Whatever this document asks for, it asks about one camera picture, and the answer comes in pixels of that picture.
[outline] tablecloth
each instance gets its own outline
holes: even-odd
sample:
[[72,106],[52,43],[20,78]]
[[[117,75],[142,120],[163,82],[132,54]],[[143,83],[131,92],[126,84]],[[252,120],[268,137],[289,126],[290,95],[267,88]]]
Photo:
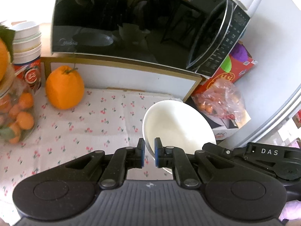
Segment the tablecloth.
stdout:
[[[14,187],[28,176],[101,149],[114,153],[137,146],[142,120],[154,103],[171,95],[121,90],[86,89],[73,109],[60,111],[49,104],[44,88],[35,96],[37,127],[24,142],[0,143],[0,217],[10,225],[19,220],[12,201]],[[157,169],[146,150],[143,169],[128,171],[128,179],[172,179]]]

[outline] microwave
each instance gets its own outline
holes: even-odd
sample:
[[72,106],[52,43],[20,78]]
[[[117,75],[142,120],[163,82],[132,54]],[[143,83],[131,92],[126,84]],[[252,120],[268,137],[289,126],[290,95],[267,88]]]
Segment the microwave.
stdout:
[[249,20],[233,0],[56,0],[52,52],[136,60],[209,78]]

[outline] white wall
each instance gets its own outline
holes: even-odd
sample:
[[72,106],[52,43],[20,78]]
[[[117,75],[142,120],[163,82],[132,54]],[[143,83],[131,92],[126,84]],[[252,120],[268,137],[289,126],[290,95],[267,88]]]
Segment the white wall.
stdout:
[[258,61],[235,84],[251,121],[221,143],[226,147],[256,131],[301,84],[301,11],[291,0],[262,0],[242,41]]
[[3,20],[49,23],[55,0],[0,0],[0,22]]

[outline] orange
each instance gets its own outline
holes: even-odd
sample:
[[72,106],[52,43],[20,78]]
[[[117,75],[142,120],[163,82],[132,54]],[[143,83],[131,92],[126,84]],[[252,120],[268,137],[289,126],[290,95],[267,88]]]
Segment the orange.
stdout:
[[10,139],[9,142],[10,142],[11,144],[16,144],[16,143],[19,142],[19,140],[20,140],[20,136],[16,136],[16,137],[14,137],[13,139]]
[[0,115],[0,126],[2,126],[5,122],[5,117],[4,115]]
[[20,106],[18,104],[15,104],[8,112],[8,115],[11,119],[15,120],[20,111]]
[[45,90],[49,102],[56,108],[65,110],[82,100],[85,86],[76,69],[60,66],[48,76]]
[[9,61],[10,61],[9,52],[7,50],[5,43],[0,38],[0,81],[2,80],[6,72],[6,68]]
[[11,102],[8,102],[7,106],[4,109],[0,109],[1,113],[8,113],[11,109]]
[[19,98],[19,106],[21,110],[29,109],[33,106],[33,96],[29,92],[24,92]]
[[14,131],[14,134],[16,135],[16,137],[20,137],[21,129],[16,122],[9,123],[8,127]]
[[35,121],[30,113],[22,111],[17,115],[17,123],[21,129],[29,130],[33,127]]
[[9,94],[6,94],[2,98],[0,98],[0,111],[2,109],[6,109],[10,103],[11,103],[11,97]]

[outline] red box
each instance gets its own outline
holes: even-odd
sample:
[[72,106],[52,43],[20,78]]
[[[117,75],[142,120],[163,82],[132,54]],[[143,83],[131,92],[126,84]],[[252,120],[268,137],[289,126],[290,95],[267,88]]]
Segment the red box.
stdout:
[[192,96],[206,91],[218,78],[224,78],[231,82],[237,81],[237,79],[242,77],[257,63],[257,61],[252,59],[252,56],[240,42],[235,45],[233,50],[230,52],[229,57],[232,64],[230,72],[227,73],[221,67],[219,67],[219,69],[210,79],[203,78],[203,81],[193,91]]

